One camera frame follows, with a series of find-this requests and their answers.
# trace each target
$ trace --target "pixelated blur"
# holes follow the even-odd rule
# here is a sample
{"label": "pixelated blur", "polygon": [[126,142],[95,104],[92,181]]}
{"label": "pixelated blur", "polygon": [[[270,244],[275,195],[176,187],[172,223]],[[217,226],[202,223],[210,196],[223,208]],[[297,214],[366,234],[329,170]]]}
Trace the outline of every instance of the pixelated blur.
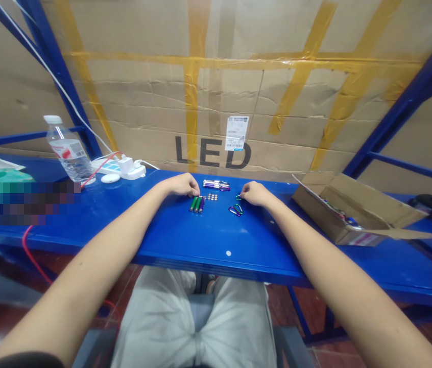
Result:
{"label": "pixelated blur", "polygon": [[0,225],[57,225],[79,207],[79,182],[0,183]]}

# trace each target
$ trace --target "white cable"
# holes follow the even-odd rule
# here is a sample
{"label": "white cable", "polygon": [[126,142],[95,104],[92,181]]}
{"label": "white cable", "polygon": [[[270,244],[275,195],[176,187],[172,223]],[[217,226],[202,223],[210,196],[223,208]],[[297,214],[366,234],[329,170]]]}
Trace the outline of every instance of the white cable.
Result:
{"label": "white cable", "polygon": [[150,165],[152,168],[159,170],[155,165],[152,165],[151,163],[147,163],[145,160],[141,160],[141,162],[144,162],[147,165]]}
{"label": "white cable", "polygon": [[13,2],[16,6],[18,6],[18,8],[22,11],[22,13],[24,13],[27,16],[27,18],[29,18],[37,26],[36,21],[29,15],[28,12],[26,12],[26,10],[17,2],[17,0],[13,0]]}
{"label": "white cable", "polygon": [[83,118],[80,116],[80,113],[78,112],[75,104],[73,103],[73,101],[71,100],[71,98],[69,97],[69,95],[66,93],[66,91],[64,90],[63,86],[61,85],[61,83],[58,81],[58,79],[56,79],[55,75],[53,74],[53,72],[51,72],[51,69],[49,69],[48,65],[46,64],[46,62],[41,58],[41,56],[39,55],[39,53],[37,52],[36,48],[31,44],[31,42],[28,40],[28,38],[25,36],[25,34],[23,34],[22,30],[20,29],[20,27],[15,23],[15,21],[10,17],[10,15],[8,15],[8,13],[5,11],[5,9],[2,8],[2,6],[0,5],[0,9],[1,11],[5,14],[5,16],[8,18],[8,20],[13,24],[13,26],[15,27],[15,29],[20,33],[20,35],[22,36],[22,38],[27,42],[27,44],[29,45],[29,47],[32,49],[32,51],[34,51],[34,53],[36,54],[37,58],[39,59],[39,61],[41,62],[41,64],[44,66],[44,68],[47,70],[47,72],[51,75],[52,79],[56,82],[56,84],[58,85],[58,87],[61,89],[61,91],[64,93],[64,95],[66,96],[66,99],[68,99],[68,102],[71,104],[73,110],[75,111],[75,113],[77,114],[78,118],[81,120],[81,122],[85,125],[85,127],[87,127],[88,130],[90,130],[92,132],[93,135],[95,135],[97,137],[97,139],[102,142],[102,144],[105,146],[105,148],[107,148],[107,150],[112,153],[112,150],[109,148],[109,146],[107,146],[107,144],[102,140],[102,138],[100,138],[97,133],[95,133],[92,128],[90,128],[88,126],[87,123],[85,123],[85,121],[83,120]]}

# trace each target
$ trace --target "blue shelf frame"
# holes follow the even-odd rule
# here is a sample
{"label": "blue shelf frame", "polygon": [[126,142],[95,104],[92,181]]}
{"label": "blue shelf frame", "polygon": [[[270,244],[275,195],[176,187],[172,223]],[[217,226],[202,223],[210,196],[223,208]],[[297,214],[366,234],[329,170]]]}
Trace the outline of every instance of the blue shelf frame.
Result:
{"label": "blue shelf frame", "polygon": [[432,55],[416,75],[383,120],[372,132],[349,165],[344,174],[357,179],[374,160],[395,165],[432,178],[432,169],[381,155],[381,150],[393,138],[426,100],[432,97]]}
{"label": "blue shelf frame", "polygon": [[[50,24],[43,11],[42,5],[37,0],[18,0],[23,9],[32,17],[29,19],[24,14],[27,25],[33,35],[36,49],[41,58],[46,62],[48,67],[54,73],[63,88],[67,91],[72,99],[76,109],[87,124],[88,118],[81,104],[80,98],[73,84],[69,71],[66,67],[61,51],[58,47],[54,34],[51,30]],[[31,55],[39,61],[35,53],[24,41],[21,35],[16,30],[14,23],[10,22],[0,9],[0,22],[15,36],[15,38],[31,53]],[[85,144],[85,148],[91,158],[100,157],[101,151],[95,139],[95,136],[85,128],[80,121],[65,95],[58,88],[58,92],[63,99],[63,102],[71,116],[75,127],[71,131],[77,131]],[[396,132],[403,126],[403,124],[415,113],[415,111],[422,105],[423,102],[432,97],[432,55],[426,62],[422,70],[413,79],[408,88],[400,96],[398,101],[386,114],[374,132],[366,140],[364,145],[349,163],[344,170],[344,174],[353,178],[358,178],[367,166],[374,160],[380,160],[392,165],[402,167],[407,170],[417,172],[419,174],[432,177],[432,170],[410,164],[392,157],[381,155],[381,150],[396,134]],[[0,137],[0,145],[7,143],[22,142],[31,139],[44,137],[45,131],[38,131],[32,133],[8,135]],[[309,326],[307,325],[304,314],[300,308],[298,298],[294,293],[292,287],[288,287],[289,294],[295,306],[298,318],[304,333],[304,341],[307,345],[320,344],[324,342],[331,342],[333,340],[346,338],[346,332],[343,328],[334,328],[335,317],[332,311],[327,307],[325,311],[324,331],[318,334],[312,334]],[[417,322],[423,320],[432,320],[432,307],[425,307],[419,305],[412,305],[404,309],[407,316]]]}
{"label": "blue shelf frame", "polygon": [[[27,25],[34,37],[34,41],[32,41],[24,32],[26,38],[31,44],[35,46],[37,53],[47,64],[49,69],[51,69],[55,77],[58,79],[58,81],[61,83],[62,87],[66,91],[66,93],[68,93],[82,119],[88,124],[88,126],[90,126],[90,122],[88,121],[85,110],[83,109],[80,97],[78,96],[77,90],[75,88],[75,85],[73,84],[73,80],[71,79],[68,68],[66,67],[63,56],[61,55],[61,51],[58,47],[53,31],[51,30],[51,26],[46,18],[40,1],[19,0],[18,2],[20,6],[22,6],[22,8],[34,20],[32,21],[24,14],[24,19],[26,20]],[[20,33],[15,28],[15,26],[18,27],[18,25],[13,20],[10,21],[1,9],[0,22],[17,39],[17,41],[19,41],[22,46],[24,46],[26,50],[29,51],[29,53],[40,63],[37,55],[34,53],[31,47],[27,44],[27,42],[22,38]],[[102,152],[95,136],[90,130],[85,128],[84,124],[81,122],[80,118],[75,113],[75,110],[69,103],[64,93],[61,91],[58,85],[56,85],[56,87],[66,109],[68,110],[71,120],[75,125],[74,128],[70,130],[73,132],[78,132],[85,146],[85,150],[87,151],[91,159],[101,157]],[[37,131],[32,133],[0,136],[0,145],[28,141],[44,137],[45,135],[45,131]]]}

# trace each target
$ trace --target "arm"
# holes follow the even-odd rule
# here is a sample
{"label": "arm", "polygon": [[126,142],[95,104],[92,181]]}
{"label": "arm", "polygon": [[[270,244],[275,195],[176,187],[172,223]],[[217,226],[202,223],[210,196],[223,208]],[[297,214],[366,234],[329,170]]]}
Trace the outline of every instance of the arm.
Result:
{"label": "arm", "polygon": [[99,307],[136,254],[165,197],[199,195],[190,174],[155,185],[76,255],[54,284],[0,344],[0,358],[40,351],[71,366]]}
{"label": "arm", "polygon": [[262,184],[240,194],[265,207],[293,248],[306,276],[334,312],[368,366],[432,367],[432,345],[359,266]]}

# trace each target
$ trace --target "leg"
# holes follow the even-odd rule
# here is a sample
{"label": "leg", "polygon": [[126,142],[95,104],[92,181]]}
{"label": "leg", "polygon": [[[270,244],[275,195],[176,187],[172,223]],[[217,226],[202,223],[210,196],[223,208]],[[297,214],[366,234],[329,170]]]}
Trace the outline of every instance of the leg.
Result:
{"label": "leg", "polygon": [[196,354],[183,271],[145,266],[114,350],[112,367],[186,367]]}
{"label": "leg", "polygon": [[276,367],[277,358],[263,283],[218,278],[211,316],[196,337],[196,363],[219,367]]}

